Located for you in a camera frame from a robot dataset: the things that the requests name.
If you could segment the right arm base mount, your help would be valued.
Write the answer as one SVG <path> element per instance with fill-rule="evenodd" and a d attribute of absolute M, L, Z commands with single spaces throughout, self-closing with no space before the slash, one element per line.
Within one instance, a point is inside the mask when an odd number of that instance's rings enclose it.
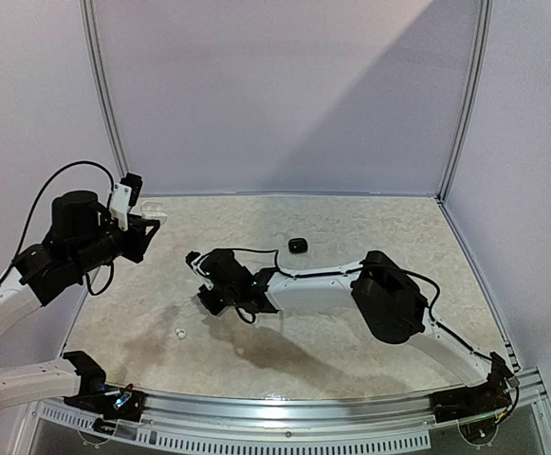
<path fill-rule="evenodd" d="M 505 360 L 495 352 L 489 355 L 490 372 L 485 383 L 434 392 L 429 396 L 437 423 L 492 414 L 492 424 L 501 424 L 516 409 L 520 382 Z"/>

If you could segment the white earbud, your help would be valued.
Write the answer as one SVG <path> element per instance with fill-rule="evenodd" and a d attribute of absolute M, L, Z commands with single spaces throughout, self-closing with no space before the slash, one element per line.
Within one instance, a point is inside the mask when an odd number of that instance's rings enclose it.
<path fill-rule="evenodd" d="M 178 339 L 183 340 L 187 337 L 187 332 L 184 329 L 176 328 L 175 335 Z"/>

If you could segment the white earbud charging case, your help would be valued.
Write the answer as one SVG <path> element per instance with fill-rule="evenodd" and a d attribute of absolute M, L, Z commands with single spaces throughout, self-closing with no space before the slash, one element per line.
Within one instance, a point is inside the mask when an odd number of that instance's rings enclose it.
<path fill-rule="evenodd" d="M 158 220 L 160 223 L 165 223 L 168 219 L 163 204 L 157 201 L 144 201 L 140 205 L 140 216 L 146 220 Z"/>

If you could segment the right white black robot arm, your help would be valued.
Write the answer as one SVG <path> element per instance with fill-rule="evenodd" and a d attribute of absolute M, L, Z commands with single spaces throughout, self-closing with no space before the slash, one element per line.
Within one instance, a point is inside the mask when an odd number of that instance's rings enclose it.
<path fill-rule="evenodd" d="M 381 251 L 331 268 L 293 271 L 273 265 L 255 273 L 235 253 L 233 248 L 216 248 L 186 257 L 203 282 L 197 297 L 214 316 L 231 307 L 252 323 L 259 314 L 354 307 L 375 339 L 410 344 L 459 378 L 467 386 L 461 400 L 468 412 L 481 413 L 495 402 L 497 384 L 518 385 L 503 357 L 480 352 L 436 317 L 434 302 L 418 285 L 434 285 L 433 280 L 400 268 Z"/>

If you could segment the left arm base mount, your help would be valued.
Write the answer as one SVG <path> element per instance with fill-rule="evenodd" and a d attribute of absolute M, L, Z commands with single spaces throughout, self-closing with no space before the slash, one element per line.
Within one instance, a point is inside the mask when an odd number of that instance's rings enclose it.
<path fill-rule="evenodd" d="M 63 359 L 81 380 L 77 391 L 64 398 L 68 406 L 99 414 L 104 420 L 140 421 L 147 393 L 133 385 L 120 388 L 107 384 L 105 371 L 83 351 L 64 353 Z"/>

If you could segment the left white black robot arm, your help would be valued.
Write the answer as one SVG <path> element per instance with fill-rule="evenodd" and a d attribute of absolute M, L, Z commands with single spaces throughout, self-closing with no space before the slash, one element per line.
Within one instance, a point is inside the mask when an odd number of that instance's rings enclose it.
<path fill-rule="evenodd" d="M 135 202 L 124 185 L 115 187 L 108 206 L 92 191 L 56 198 L 45 239 L 17 253 L 0 278 L 0 336 L 66 289 L 87 284 L 90 272 L 113 267 L 117 258 L 141 263 L 160 222 L 131 213 Z M 146 395 L 130 386 L 109 385 L 105 371 L 83 351 L 0 368 L 0 410 L 49 398 L 62 398 L 68 406 L 104 420 L 137 422 Z"/>

